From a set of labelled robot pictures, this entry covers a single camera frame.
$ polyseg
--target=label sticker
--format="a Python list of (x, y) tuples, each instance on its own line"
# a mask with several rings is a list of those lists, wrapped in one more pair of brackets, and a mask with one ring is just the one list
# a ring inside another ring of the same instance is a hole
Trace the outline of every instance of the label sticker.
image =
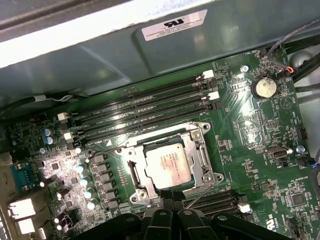
[(204, 23), (207, 9), (197, 11), (185, 16), (177, 17), (142, 29), (146, 41), (158, 39), (186, 29), (200, 26)]

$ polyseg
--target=motherboard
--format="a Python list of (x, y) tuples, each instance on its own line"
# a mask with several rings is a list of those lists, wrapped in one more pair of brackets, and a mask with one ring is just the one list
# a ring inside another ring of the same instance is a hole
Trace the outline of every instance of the motherboard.
[[(314, 240), (320, 212), (291, 77), (257, 49), (10, 122), (17, 192), (45, 191), (47, 236), (64, 239), (160, 191), (183, 191), (208, 218), (225, 212)], [(286, 63), (279, 47), (273, 54)]]

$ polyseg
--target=cpu socket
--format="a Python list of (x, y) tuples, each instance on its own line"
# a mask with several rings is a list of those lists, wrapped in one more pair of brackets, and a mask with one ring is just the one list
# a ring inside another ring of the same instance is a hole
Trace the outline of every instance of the cpu socket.
[(223, 181), (213, 172), (204, 135), (207, 122), (186, 122), (134, 136), (115, 153), (128, 162), (135, 193), (132, 204), (157, 202), (160, 190), (190, 191)]

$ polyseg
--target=integrated circuit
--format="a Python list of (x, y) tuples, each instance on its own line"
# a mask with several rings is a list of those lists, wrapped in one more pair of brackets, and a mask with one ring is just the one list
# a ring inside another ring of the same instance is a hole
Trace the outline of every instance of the integrated circuit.
[(162, 146), (146, 152), (145, 172), (157, 189), (166, 189), (191, 181), (184, 146), (181, 143)]
[(301, 204), (305, 203), (305, 198), (302, 193), (292, 195), (291, 199), (292, 199), (292, 204), (294, 206), (301, 205)]

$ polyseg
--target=wire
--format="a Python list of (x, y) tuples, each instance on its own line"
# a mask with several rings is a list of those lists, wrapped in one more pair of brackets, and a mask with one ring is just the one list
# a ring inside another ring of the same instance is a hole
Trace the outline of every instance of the wire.
[(296, 86), (294, 89), (296, 93), (316, 91), (316, 90), (320, 90), (320, 83), (309, 85), (309, 86)]
[(42, 102), (42, 101), (46, 101), (46, 100), (53, 100), (56, 102), (67, 102), (72, 97), (73, 97), (73, 95), (70, 95), (70, 94), (65, 95), (59, 99), (53, 98), (53, 96), (51, 97), (51, 95), (50, 95), (50, 97), (48, 97), (46, 95), (30, 96), (30, 97), (23, 98), (18, 101), (12, 102), (12, 103), (0, 108), (0, 117), (7, 112), (10, 112), (14, 109), (17, 109), (19, 107), (22, 107), (22, 106), (30, 104), (30, 103)]
[(310, 73), (312, 73), (319, 67), (320, 67), (320, 53), (318, 53), (313, 58), (309, 59), (299, 67), (299, 71), (292, 76), (293, 82), (297, 83), (298, 81), (308, 76)]
[(293, 74), (293, 73), (295, 72), (295, 70), (294, 70), (292, 67), (290, 67), (290, 66), (287, 66), (287, 67), (286, 67), (286, 70), (287, 70), (290, 74)]
[(269, 52), (268, 52), (268, 54), (267, 54), (267, 58), (269, 59), (269, 61), (272, 62), (272, 63), (274, 63), (274, 64), (276, 64), (276, 65), (278, 65), (278, 66), (280, 66), (280, 67), (282, 67), (282, 68), (284, 68), (284, 69), (286, 69), (286, 70), (288, 70), (287, 67), (289, 67), (289, 66), (287, 66), (286, 64), (284, 64), (284, 63), (282, 63), (282, 62), (277, 61), (277, 60), (272, 56), (272, 53), (274, 52), (274, 50), (275, 50), (277, 47), (279, 47), (279, 46), (280, 46), (282, 43), (284, 43), (286, 40), (288, 40), (289, 38), (293, 37), (294, 35), (300, 33), (301, 31), (307, 29), (308, 27), (310, 27), (310, 26), (318, 23), (319, 21), (320, 21), (320, 18), (314, 19), (314, 20), (306, 23), (305, 25), (297, 28), (296, 30), (290, 32), (290, 33), (287, 34), (286, 36), (282, 37), (280, 40), (278, 40), (278, 41), (270, 48), (270, 50), (269, 50)]
[(316, 166), (318, 166), (318, 164), (319, 164), (319, 163), (316, 162), (316, 163), (314, 163), (314, 164), (311, 164), (310, 166), (311, 166), (311, 167), (316, 167)]

